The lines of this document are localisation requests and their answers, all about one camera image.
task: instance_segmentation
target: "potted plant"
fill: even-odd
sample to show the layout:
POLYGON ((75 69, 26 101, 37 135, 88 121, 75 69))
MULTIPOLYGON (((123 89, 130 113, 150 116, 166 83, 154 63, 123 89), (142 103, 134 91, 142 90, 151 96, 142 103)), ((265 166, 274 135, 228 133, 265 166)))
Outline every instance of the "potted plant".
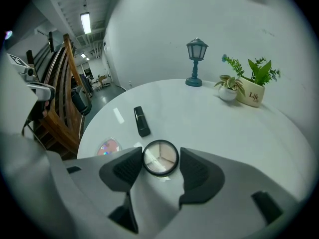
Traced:
POLYGON ((255 59, 255 62, 248 59, 248 64, 252 70, 250 78, 244 76, 244 70, 238 59, 229 58, 226 54, 222 57, 223 62, 227 62, 239 76, 242 82, 246 95, 241 92, 237 95, 237 100, 254 107, 259 107, 265 93, 265 84, 271 80, 277 81, 277 76, 280 78, 280 70, 272 69, 271 60, 266 61, 264 57, 255 59))
POLYGON ((221 81, 217 82, 214 87, 221 85, 218 90, 221 99, 225 101, 234 100, 237 96, 238 90, 243 96, 245 96, 243 83, 240 80, 235 79, 235 77, 230 77, 229 75, 221 75, 219 78, 221 81))

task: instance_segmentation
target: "plant pot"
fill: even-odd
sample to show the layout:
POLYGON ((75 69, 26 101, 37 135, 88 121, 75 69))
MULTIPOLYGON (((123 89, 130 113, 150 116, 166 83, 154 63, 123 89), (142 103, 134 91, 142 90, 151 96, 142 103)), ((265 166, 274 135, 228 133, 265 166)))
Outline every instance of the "plant pot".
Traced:
POLYGON ((225 101, 232 101, 237 96, 237 90, 231 90, 231 89, 225 88, 224 86, 220 86, 218 93, 219 93, 219 97, 225 101))
POLYGON ((237 100, 249 106, 259 107, 264 97, 265 87, 248 81, 243 77, 240 77, 239 80, 243 83, 246 96, 239 92, 237 100))

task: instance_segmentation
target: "blue lamp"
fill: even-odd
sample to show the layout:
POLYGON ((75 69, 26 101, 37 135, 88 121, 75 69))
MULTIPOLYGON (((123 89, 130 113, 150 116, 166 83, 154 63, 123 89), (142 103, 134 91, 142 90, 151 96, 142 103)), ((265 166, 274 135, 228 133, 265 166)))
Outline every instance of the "blue lamp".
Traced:
POLYGON ((193 73, 190 78, 186 79, 186 85, 200 87, 201 79, 197 78, 198 62, 204 59, 208 45, 201 39, 196 38, 187 44, 189 59, 194 61, 193 73))

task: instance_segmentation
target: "blue flower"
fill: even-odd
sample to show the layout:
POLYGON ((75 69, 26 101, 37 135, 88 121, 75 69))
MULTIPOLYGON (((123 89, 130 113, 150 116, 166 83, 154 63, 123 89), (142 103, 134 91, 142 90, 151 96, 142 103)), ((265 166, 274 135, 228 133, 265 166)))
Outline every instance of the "blue flower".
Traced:
POLYGON ((227 58, 227 55, 224 54, 224 55, 222 56, 222 58, 221 58, 221 61, 226 62, 226 58, 227 58))

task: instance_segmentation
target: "small succulent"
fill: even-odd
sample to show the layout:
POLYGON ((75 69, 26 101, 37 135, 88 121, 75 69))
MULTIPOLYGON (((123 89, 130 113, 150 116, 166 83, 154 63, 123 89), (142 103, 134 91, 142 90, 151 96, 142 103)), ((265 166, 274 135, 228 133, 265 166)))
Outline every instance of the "small succulent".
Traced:
POLYGON ((221 84, 225 88, 228 88, 231 90, 239 90, 245 96, 243 83, 240 80, 235 79, 235 77, 230 77, 229 75, 221 75, 219 76, 219 78, 221 79, 221 81, 217 82, 214 87, 221 84))
POLYGON ((228 57, 226 54, 222 56, 223 62, 227 62, 233 70, 236 72, 237 76, 243 77, 246 80, 258 84, 260 86, 269 83, 271 80, 277 81, 277 76, 280 78, 281 73, 279 69, 273 69, 271 65, 271 60, 267 60, 262 57, 260 59, 255 59, 255 62, 248 59, 248 64, 252 70, 250 79, 244 76, 245 71, 242 69, 241 63, 238 59, 233 59, 228 57))

